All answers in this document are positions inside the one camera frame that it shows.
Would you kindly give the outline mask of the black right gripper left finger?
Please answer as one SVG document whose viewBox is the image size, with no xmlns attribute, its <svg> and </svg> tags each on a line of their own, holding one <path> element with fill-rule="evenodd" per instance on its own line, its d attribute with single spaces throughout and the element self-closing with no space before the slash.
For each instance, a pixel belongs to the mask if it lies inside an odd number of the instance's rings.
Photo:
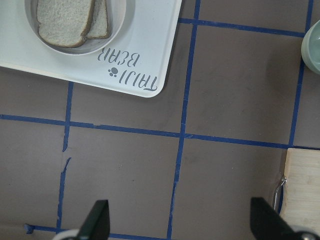
<svg viewBox="0 0 320 240">
<path fill-rule="evenodd" d="M 78 240 L 107 240 L 110 235 L 108 200 L 97 200 L 77 234 Z"/>
</svg>

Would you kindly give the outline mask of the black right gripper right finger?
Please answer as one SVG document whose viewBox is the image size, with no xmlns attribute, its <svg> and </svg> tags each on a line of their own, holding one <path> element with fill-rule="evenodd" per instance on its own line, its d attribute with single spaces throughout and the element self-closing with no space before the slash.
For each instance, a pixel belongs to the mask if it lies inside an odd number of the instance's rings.
<svg viewBox="0 0 320 240">
<path fill-rule="evenodd" d="M 293 229 L 263 197 L 250 200 L 250 230 L 256 240 L 289 240 L 295 236 Z"/>
</svg>

